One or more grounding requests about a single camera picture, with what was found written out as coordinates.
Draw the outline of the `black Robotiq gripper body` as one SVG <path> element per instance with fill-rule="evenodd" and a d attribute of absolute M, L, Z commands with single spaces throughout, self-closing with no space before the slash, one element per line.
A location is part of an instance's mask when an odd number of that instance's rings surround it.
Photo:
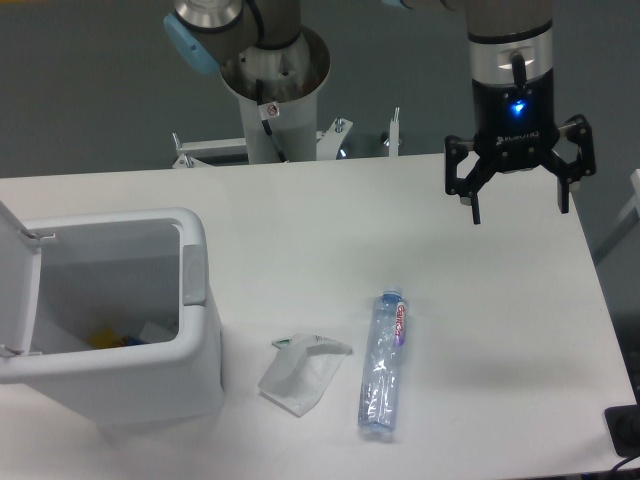
<path fill-rule="evenodd" d="M 559 140 L 554 118 L 551 70 L 519 87 L 472 82 L 476 118 L 475 175 L 493 175 L 541 166 L 557 175 Z"/>

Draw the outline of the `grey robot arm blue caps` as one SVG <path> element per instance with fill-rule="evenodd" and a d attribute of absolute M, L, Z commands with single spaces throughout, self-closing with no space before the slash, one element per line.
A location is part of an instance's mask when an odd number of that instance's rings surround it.
<path fill-rule="evenodd" d="M 596 171 L 591 127 L 554 120 L 552 7 L 547 1 L 462 1 L 476 131 L 444 141 L 444 189 L 472 210 L 496 174 L 542 167 L 558 206 Z M 318 158 L 316 98 L 330 71 L 322 38 L 296 1 L 178 1 L 163 21 L 174 48 L 200 73 L 219 73 L 237 97 L 249 160 Z"/>

